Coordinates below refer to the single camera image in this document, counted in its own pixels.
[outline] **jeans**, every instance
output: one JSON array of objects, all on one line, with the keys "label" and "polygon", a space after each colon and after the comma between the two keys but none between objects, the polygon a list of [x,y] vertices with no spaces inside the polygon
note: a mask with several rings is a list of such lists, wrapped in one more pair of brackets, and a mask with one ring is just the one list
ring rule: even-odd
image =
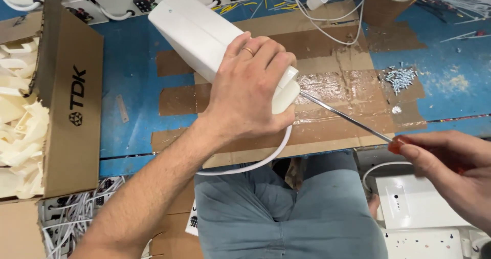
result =
[{"label": "jeans", "polygon": [[266,166],[194,185],[205,258],[387,258],[351,153],[311,156],[298,193]]}]

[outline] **brown tape roll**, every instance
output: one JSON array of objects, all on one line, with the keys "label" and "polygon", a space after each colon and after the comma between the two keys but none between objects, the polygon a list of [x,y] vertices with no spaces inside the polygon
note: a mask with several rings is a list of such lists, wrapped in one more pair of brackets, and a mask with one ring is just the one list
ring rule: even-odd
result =
[{"label": "brown tape roll", "polygon": [[372,26],[393,22],[416,0],[365,0],[363,21]]}]

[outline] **fingernail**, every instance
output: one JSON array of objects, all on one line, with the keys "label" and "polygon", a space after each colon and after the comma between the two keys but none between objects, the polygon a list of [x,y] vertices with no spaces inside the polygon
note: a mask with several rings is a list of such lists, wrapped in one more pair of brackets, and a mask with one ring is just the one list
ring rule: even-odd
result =
[{"label": "fingernail", "polygon": [[401,147],[401,154],[406,157],[416,158],[419,155],[419,150],[412,145],[403,145]]}]

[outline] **gold ring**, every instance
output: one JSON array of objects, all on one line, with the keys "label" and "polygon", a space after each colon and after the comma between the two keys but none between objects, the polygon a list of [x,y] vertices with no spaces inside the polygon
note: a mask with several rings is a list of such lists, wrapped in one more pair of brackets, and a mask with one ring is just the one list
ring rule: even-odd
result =
[{"label": "gold ring", "polygon": [[254,56],[254,52],[250,48],[244,47],[242,49],[247,50],[252,56]]}]

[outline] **blue table surface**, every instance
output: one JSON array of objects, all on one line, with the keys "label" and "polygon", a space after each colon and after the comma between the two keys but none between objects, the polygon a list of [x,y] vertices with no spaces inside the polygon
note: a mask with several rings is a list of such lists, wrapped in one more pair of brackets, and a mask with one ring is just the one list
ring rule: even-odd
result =
[{"label": "blue table surface", "polygon": [[[261,0],[252,0],[258,4]],[[275,1],[268,0],[268,6]],[[223,15],[229,21],[249,19],[257,5],[240,6]],[[261,5],[254,17],[283,11],[269,11]],[[23,15],[0,1],[0,20]],[[384,69],[403,61],[421,71],[426,97],[418,99],[421,116],[427,121],[491,113],[491,37],[447,41],[476,30],[491,33],[491,19],[467,24],[468,20],[446,15],[444,24],[420,7],[411,6],[396,21],[407,20],[427,49],[370,52],[374,67]],[[193,74],[157,77],[156,52],[172,47],[146,16],[110,21],[92,26],[104,36],[104,76],[100,175],[131,174],[153,158],[151,133],[187,127],[196,114],[160,116],[159,94],[163,88],[193,85]],[[122,95],[129,122],[123,124],[116,102]],[[491,135],[491,117],[429,123],[424,131],[455,129],[476,136]]]}]

